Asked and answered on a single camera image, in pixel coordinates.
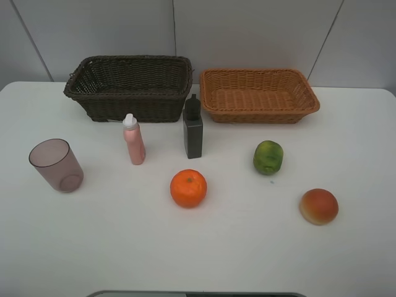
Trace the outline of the dark grey rectangular bottle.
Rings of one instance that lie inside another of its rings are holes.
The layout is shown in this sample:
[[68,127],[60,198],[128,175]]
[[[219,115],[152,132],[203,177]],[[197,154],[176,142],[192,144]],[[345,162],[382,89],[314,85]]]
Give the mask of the dark grey rectangular bottle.
[[202,156],[203,121],[200,107],[197,95],[192,94],[183,109],[184,147],[188,159]]

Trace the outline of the orange mandarin fruit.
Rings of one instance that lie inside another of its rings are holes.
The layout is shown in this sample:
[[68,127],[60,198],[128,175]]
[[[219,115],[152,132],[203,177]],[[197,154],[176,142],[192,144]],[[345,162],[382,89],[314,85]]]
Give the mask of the orange mandarin fruit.
[[177,173],[170,183],[174,202],[183,208],[197,207],[206,197],[207,182],[196,170],[186,169]]

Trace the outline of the pink bottle white cap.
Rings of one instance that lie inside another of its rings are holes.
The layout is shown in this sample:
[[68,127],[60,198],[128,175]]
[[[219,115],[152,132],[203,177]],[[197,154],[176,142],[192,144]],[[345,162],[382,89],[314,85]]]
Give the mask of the pink bottle white cap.
[[145,146],[137,119],[132,113],[123,120],[124,140],[133,165],[141,165],[145,160]]

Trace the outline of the round bread bun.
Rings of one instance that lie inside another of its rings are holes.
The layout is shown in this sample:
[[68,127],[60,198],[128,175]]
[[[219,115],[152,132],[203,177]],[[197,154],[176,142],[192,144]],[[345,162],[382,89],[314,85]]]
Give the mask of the round bread bun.
[[331,192],[325,189],[311,189],[302,196],[299,211],[309,223],[323,226],[337,217],[339,207]]

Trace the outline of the translucent pink plastic cup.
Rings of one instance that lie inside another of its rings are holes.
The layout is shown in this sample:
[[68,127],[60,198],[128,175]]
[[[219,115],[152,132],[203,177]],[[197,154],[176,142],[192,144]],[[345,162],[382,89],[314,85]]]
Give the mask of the translucent pink plastic cup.
[[28,160],[58,192],[73,192],[84,180],[84,172],[79,162],[69,143],[63,139],[48,139],[37,144],[30,152]]

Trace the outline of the orange wicker basket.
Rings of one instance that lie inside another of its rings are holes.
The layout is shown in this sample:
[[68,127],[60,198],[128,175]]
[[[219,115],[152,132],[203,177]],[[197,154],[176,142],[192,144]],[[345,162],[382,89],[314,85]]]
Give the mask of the orange wicker basket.
[[199,85],[203,109],[218,123],[295,124],[320,108],[293,69],[207,69]]

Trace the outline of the dark brown wicker basket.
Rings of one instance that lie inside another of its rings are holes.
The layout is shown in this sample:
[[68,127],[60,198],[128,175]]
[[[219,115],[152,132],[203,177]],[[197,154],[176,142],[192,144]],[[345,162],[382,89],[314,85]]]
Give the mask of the dark brown wicker basket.
[[179,120],[192,87],[192,65],[182,56],[91,56],[70,75],[65,96],[95,122]]

